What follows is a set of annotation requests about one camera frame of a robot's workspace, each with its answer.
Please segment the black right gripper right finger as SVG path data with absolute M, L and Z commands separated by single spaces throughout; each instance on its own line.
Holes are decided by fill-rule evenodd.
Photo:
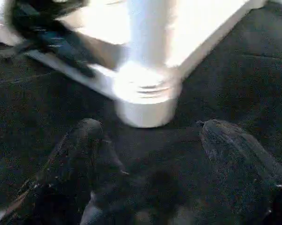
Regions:
M 232 213 L 231 221 L 237 225 L 282 225 L 282 166 L 236 124 L 217 119 L 196 124 Z

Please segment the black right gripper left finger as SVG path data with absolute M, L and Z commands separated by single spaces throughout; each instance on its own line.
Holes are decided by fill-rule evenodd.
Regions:
M 80 120 L 7 207 L 1 225 L 78 225 L 92 193 L 126 170 L 101 123 Z

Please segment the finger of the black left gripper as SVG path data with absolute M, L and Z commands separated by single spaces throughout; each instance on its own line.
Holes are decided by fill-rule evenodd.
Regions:
M 37 38 L 42 46 L 58 59 L 84 76 L 94 77 L 89 64 L 95 63 L 96 58 L 74 31 L 69 29 L 39 31 Z

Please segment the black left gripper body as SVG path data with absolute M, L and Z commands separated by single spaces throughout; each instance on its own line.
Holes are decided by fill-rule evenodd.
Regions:
M 5 19 L 16 35 L 13 48 L 69 48 L 70 29 L 58 20 L 70 14 L 68 0 L 8 0 Z

